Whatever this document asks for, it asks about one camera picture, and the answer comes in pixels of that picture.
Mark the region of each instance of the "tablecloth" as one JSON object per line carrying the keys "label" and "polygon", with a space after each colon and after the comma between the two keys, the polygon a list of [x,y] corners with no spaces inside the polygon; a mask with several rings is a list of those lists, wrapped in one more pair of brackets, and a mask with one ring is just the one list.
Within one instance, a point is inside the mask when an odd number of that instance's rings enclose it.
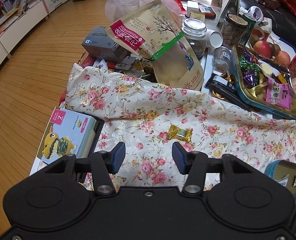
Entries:
{"label": "tablecloth", "polygon": [[[126,157],[116,175],[120,186],[184,185],[171,157],[177,139],[167,139],[171,124],[193,129],[190,142],[179,141],[187,151],[210,158],[233,154],[264,172],[273,160],[296,163],[296,121],[261,118],[203,92],[175,89],[158,83],[94,67],[74,64],[69,76],[64,107],[105,120],[96,146],[111,150],[126,144]],[[208,174],[204,189],[219,182]],[[86,186],[91,188],[90,174]]]}

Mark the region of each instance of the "paper snack pouch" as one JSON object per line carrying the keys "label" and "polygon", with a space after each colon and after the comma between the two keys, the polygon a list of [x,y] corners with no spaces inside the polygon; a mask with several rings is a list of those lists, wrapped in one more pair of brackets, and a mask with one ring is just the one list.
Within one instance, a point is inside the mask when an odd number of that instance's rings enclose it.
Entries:
{"label": "paper snack pouch", "polygon": [[174,88],[201,89],[203,69],[161,0],[140,7],[105,31],[125,49],[152,61],[159,83]]}

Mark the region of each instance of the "black snack package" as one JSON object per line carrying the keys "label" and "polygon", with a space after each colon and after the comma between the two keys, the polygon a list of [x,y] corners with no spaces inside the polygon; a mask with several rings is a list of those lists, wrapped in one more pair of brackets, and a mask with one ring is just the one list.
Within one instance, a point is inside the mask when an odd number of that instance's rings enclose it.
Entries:
{"label": "black snack package", "polygon": [[205,87],[220,93],[233,104],[251,112],[251,106],[242,101],[238,96],[235,86],[221,76],[212,73],[211,77],[206,82]]}

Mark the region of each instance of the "small white box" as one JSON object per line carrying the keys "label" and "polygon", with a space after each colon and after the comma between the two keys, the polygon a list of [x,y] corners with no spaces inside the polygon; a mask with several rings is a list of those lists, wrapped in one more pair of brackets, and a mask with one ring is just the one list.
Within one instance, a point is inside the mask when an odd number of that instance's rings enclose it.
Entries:
{"label": "small white box", "polygon": [[198,11],[199,12],[199,4],[193,1],[187,1],[187,16],[190,17],[191,11]]}

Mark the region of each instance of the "paper cup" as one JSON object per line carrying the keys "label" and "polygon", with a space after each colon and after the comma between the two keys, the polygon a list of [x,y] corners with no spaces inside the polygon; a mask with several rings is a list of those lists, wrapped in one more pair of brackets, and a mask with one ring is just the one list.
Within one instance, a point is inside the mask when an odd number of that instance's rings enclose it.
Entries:
{"label": "paper cup", "polygon": [[223,38],[220,32],[207,29],[206,33],[207,48],[219,48]]}

